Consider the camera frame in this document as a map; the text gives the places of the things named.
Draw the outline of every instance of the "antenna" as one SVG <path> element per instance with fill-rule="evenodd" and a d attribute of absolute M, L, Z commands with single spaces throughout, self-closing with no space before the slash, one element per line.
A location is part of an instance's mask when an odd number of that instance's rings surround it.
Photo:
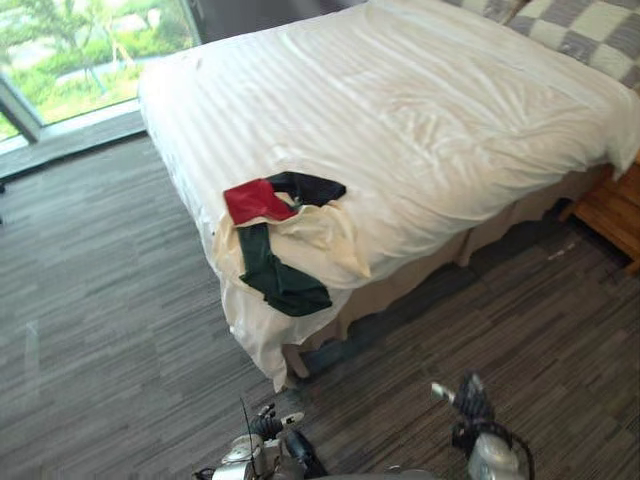
<path fill-rule="evenodd" d="M 240 404 L 242 405 L 242 413 L 244 413 L 244 421 L 247 424 L 247 433 L 249 434 L 249 448 L 251 449 L 251 467 L 253 468 L 253 475 L 258 476 L 256 471 L 256 464 L 253 460 L 253 439 L 251 438 L 251 426 L 249 425 L 249 417 L 247 416 L 247 407 L 244 404 L 244 400 L 240 397 Z"/>

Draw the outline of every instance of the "red cloth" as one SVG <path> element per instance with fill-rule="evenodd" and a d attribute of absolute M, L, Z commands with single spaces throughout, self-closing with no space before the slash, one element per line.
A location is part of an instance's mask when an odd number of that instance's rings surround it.
<path fill-rule="evenodd" d="M 223 195 L 235 225 L 248 222 L 255 217 L 286 220 L 297 213 L 275 196 L 273 187 L 264 178 L 225 190 Z"/>

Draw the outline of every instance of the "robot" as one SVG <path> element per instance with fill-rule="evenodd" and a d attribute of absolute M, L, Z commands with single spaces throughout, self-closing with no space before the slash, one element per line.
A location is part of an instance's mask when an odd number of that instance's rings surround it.
<path fill-rule="evenodd" d="M 467 458 L 471 480 L 525 480 L 535 478 L 533 455 L 524 440 L 495 421 L 482 381 L 477 374 L 465 375 L 458 391 L 433 383 L 433 397 L 446 400 L 461 415 L 452 428 L 452 446 Z M 216 469 L 194 473 L 197 480 L 304 480 L 326 477 L 326 480 L 438 480 L 423 470 L 394 471 L 385 474 L 329 475 L 316 457 L 313 446 L 298 430 L 292 428 L 303 418 L 294 413 L 275 418 L 275 406 L 268 405 L 251 421 L 245 420 L 248 433 L 236 438 Z M 528 475 L 514 450 L 519 444 L 527 457 Z"/>

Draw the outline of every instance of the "wall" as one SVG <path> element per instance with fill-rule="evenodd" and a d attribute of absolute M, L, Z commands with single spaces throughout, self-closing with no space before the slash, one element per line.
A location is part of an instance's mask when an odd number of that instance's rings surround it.
<path fill-rule="evenodd" d="M 203 42 L 341 10 L 363 0 L 188 0 Z"/>

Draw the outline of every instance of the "pillow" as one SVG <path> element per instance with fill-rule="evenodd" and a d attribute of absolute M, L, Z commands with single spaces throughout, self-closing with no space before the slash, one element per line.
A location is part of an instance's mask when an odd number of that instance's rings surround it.
<path fill-rule="evenodd" d="M 509 26 L 629 88 L 640 86 L 640 0 L 534 0 Z"/>
<path fill-rule="evenodd" d="M 465 10 L 490 18 L 498 23 L 505 24 L 513 18 L 527 0 L 443 0 L 451 5 L 462 7 Z"/>

